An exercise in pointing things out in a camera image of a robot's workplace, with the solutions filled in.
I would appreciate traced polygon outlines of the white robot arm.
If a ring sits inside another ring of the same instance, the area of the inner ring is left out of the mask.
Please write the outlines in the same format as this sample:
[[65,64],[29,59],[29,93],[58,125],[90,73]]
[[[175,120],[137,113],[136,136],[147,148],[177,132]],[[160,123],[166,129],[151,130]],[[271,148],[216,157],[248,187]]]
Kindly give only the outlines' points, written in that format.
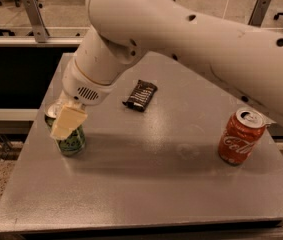
[[173,0],[86,0],[91,26],[67,65],[63,93],[98,105],[127,69],[157,52],[283,127],[283,33],[191,11]]

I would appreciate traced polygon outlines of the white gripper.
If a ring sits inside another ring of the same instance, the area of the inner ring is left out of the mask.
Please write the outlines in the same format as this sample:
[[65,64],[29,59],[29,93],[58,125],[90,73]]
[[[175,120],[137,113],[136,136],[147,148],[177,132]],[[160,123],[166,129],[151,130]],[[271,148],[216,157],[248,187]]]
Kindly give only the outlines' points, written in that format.
[[[113,85],[100,85],[89,80],[78,68],[72,58],[63,73],[62,85],[64,93],[86,106],[102,103],[114,89]],[[87,113],[79,108],[64,105],[53,122],[51,137],[65,140],[87,119]]]

